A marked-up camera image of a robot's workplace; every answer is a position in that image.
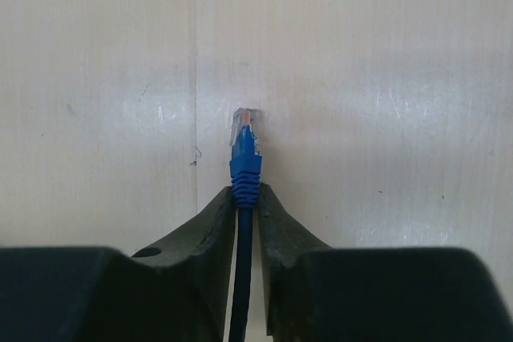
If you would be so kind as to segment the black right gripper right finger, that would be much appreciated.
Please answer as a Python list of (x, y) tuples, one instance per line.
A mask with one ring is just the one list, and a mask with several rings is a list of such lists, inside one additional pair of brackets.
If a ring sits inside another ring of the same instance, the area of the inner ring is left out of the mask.
[(336, 249), (297, 222), (267, 184), (258, 208), (266, 329), (275, 341), (507, 339), (507, 307), (474, 253)]

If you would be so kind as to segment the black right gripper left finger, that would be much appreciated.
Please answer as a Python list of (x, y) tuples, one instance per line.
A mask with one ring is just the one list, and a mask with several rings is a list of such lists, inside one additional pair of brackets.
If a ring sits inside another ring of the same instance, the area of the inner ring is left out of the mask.
[(235, 207), (196, 216), (127, 256), (110, 247), (1, 250), (4, 341), (220, 341)]

